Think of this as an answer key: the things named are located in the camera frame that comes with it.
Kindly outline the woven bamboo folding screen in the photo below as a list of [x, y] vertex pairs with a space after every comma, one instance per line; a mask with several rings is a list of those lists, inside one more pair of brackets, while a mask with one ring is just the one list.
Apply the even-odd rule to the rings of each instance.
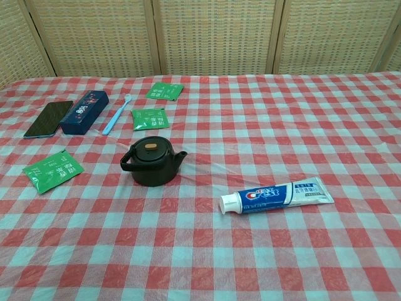
[[0, 0], [0, 89], [37, 77], [401, 71], [401, 0]]

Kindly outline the red white checkered tablecloth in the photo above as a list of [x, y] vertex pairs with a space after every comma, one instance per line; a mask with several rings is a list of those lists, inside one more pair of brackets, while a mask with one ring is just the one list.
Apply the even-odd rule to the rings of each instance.
[[[184, 89], [146, 98], [157, 82]], [[109, 103], [85, 135], [23, 138], [48, 103], [71, 110], [90, 90]], [[134, 131], [132, 110], [151, 108], [169, 127]], [[150, 136], [187, 152], [155, 187], [120, 166]], [[63, 150], [84, 171], [39, 194], [23, 169]], [[221, 196], [310, 177], [333, 203], [221, 213]], [[401, 72], [56, 77], [0, 90], [0, 301], [20, 300], [401, 301]]]

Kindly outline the black smartphone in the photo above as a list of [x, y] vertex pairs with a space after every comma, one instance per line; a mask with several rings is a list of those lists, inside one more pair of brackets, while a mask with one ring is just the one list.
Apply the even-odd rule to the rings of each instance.
[[61, 120], [70, 110], [73, 101], [50, 102], [38, 115], [24, 134], [24, 139], [51, 137], [55, 135]]

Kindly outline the Crest toothpaste tube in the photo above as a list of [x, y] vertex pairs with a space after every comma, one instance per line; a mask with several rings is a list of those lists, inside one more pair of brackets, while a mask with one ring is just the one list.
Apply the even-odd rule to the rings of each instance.
[[219, 207], [222, 214], [228, 212], [244, 214], [333, 202], [334, 199], [322, 180], [310, 177], [286, 184], [236, 191], [221, 196]]

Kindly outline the dark blue toothpaste box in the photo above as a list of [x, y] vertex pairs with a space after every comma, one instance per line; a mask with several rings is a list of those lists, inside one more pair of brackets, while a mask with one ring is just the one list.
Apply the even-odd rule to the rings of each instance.
[[108, 103], [106, 91], [90, 90], [86, 92], [60, 122], [63, 133], [85, 135]]

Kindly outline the black teapot lid wooden knob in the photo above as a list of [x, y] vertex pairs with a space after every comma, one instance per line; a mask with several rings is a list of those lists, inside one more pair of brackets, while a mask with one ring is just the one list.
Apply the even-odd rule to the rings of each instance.
[[159, 160], [167, 151], [166, 142], [160, 137], [147, 137], [135, 144], [135, 155], [141, 161]]

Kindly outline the green tea sachet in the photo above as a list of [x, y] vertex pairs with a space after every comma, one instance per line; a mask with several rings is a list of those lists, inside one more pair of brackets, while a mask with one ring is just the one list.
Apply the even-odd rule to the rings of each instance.
[[23, 169], [39, 194], [63, 184], [83, 171], [84, 168], [66, 150]]
[[169, 127], [169, 121], [163, 108], [132, 110], [132, 117], [134, 131]]
[[157, 82], [151, 87], [145, 97], [149, 99], [176, 101], [183, 89], [184, 86], [181, 84]]

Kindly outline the black ceramic teapot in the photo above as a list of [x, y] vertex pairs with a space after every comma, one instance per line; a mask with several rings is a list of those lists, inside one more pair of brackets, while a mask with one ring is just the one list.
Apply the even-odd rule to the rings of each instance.
[[129, 151], [121, 158], [120, 166], [124, 171], [132, 173], [133, 180], [140, 185], [155, 187], [164, 185], [177, 175], [179, 167], [187, 156], [186, 151], [175, 152], [170, 141], [161, 136], [167, 144], [167, 151], [159, 160], [146, 162], [141, 161], [135, 155], [135, 144], [131, 145]]

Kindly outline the light blue toothbrush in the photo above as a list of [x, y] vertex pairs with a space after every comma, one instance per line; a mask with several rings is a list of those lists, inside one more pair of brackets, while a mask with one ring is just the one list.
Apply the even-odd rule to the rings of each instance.
[[114, 125], [116, 124], [117, 120], [121, 116], [122, 112], [124, 111], [125, 107], [128, 105], [128, 103], [131, 100], [132, 100], [132, 96], [130, 94], [126, 94], [124, 104], [116, 111], [114, 116], [110, 119], [109, 123], [107, 123], [107, 126], [103, 129], [102, 135], [108, 135], [110, 133], [110, 131], [113, 129]]

